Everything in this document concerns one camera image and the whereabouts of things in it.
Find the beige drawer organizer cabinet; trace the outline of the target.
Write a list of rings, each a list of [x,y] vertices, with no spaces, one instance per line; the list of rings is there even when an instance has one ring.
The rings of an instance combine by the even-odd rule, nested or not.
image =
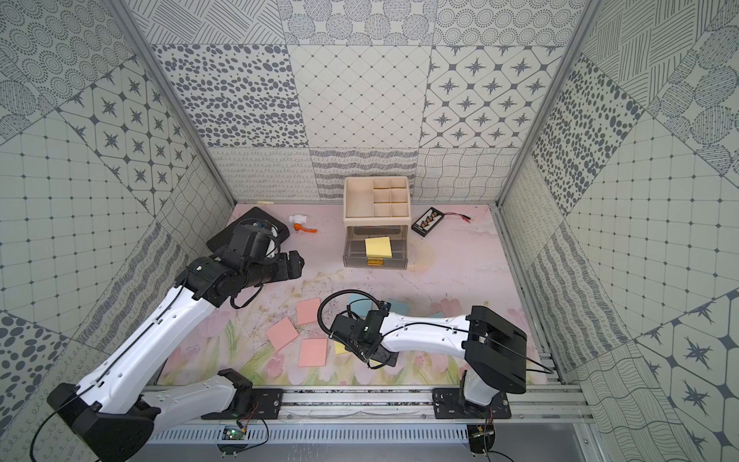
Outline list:
[[[411,221],[409,179],[405,176],[348,177],[344,179],[344,227],[400,226]],[[346,242],[351,240],[346,231]]]

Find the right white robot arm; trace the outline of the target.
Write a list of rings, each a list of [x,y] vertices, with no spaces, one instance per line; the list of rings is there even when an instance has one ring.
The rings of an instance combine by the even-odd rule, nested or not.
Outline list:
[[[387,309],[366,317],[344,311],[321,330],[358,359],[377,369],[394,367],[402,352],[425,352],[464,360],[462,398],[488,406],[498,394],[527,390],[527,335],[487,307],[453,318],[415,318]]]

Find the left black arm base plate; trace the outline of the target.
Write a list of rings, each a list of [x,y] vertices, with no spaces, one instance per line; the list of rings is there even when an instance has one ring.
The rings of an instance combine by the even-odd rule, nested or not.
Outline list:
[[[225,410],[205,414],[201,417],[205,421],[215,420],[242,420],[257,418],[276,420],[281,408],[284,390],[279,388],[267,389],[238,389],[235,398]]]

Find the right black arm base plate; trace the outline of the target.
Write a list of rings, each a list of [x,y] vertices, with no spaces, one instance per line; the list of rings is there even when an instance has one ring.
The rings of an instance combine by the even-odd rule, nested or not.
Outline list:
[[[434,388],[432,403],[436,420],[453,419],[510,419],[512,412],[505,393],[493,396],[487,406],[467,402],[459,388]]]

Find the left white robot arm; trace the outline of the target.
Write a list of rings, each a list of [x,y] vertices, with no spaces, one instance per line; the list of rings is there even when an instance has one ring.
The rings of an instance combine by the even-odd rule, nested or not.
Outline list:
[[[148,380],[186,337],[246,287],[300,278],[295,250],[249,265],[246,258],[200,257],[177,276],[154,312],[98,368],[62,383],[47,402],[100,461],[126,461],[154,435],[210,417],[240,420],[260,409],[252,382],[233,369],[170,392],[148,393]]]

